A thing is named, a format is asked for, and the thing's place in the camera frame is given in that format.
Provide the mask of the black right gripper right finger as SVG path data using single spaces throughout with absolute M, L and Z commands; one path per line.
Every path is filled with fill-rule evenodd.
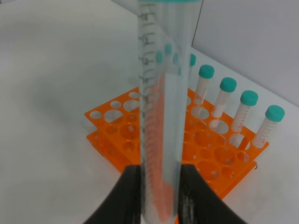
M 180 224 L 244 224 L 209 187 L 196 167 L 181 166 L 178 222 Z

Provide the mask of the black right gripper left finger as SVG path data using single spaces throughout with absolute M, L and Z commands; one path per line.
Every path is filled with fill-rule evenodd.
M 141 223 L 141 167 L 126 166 L 118 182 L 86 224 Z

